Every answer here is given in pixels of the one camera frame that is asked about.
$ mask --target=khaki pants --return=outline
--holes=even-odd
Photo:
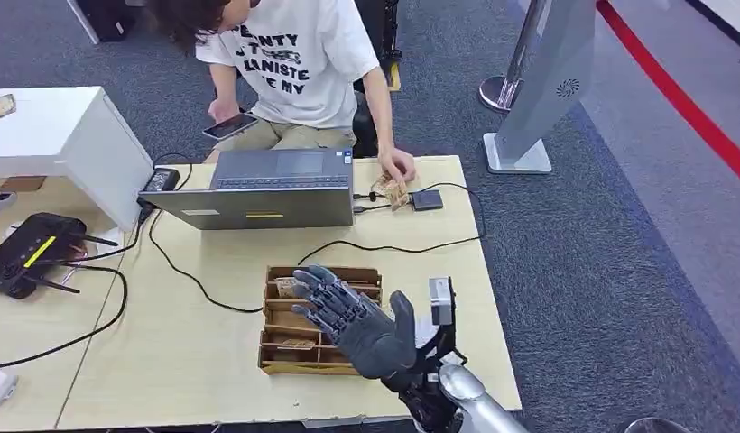
[[[231,150],[280,150],[350,148],[356,137],[351,128],[317,129],[302,124],[276,124],[263,119],[242,133],[218,143],[205,162],[216,162],[218,153]]]

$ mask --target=power adapter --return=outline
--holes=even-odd
[[[155,169],[153,176],[150,181],[144,186],[144,191],[170,191],[176,188],[176,184],[179,183],[179,172],[175,169]],[[144,221],[154,211],[155,207],[152,203],[146,201],[137,200],[139,205],[142,207],[142,212],[139,214],[139,223],[143,224]]]
[[[441,195],[436,189],[411,192],[410,199],[412,201],[412,208],[415,209],[416,212],[442,209],[444,207],[444,203],[441,201]]]

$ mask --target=white cabinet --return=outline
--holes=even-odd
[[[130,230],[152,160],[104,89],[0,88],[7,93],[16,112],[0,118],[0,178],[67,177]]]

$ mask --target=white t-shirt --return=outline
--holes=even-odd
[[[258,93],[253,114],[276,123],[351,127],[352,83],[378,66],[355,0],[261,0],[247,21],[197,46],[237,66]]]

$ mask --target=robotic thumb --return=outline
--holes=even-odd
[[[394,313],[394,335],[404,350],[412,354],[411,359],[405,360],[412,366],[415,363],[415,310],[410,300],[398,290],[392,293],[389,301]]]

